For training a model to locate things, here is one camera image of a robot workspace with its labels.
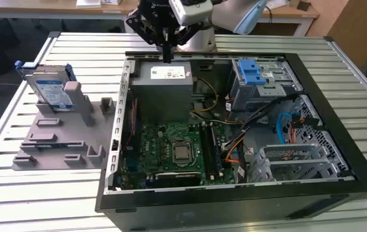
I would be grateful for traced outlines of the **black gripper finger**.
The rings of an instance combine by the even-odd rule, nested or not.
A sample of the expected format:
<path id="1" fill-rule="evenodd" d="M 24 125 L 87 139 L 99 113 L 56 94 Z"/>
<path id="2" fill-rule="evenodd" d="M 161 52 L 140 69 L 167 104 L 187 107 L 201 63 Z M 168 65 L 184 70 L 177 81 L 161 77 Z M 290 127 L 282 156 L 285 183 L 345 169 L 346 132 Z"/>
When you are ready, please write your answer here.
<path id="1" fill-rule="evenodd" d="M 167 46 L 165 34 L 160 22 L 160 15 L 136 9 L 125 20 L 128 26 L 140 35 L 149 45 L 156 45 L 163 52 L 164 63 L 169 62 L 169 47 Z"/>
<path id="2" fill-rule="evenodd" d="M 179 30 L 179 27 L 168 29 L 168 63 L 171 63 L 175 58 L 175 48 L 179 45 L 185 45 L 203 27 L 204 22 L 200 22 L 185 26 L 183 30 Z"/>

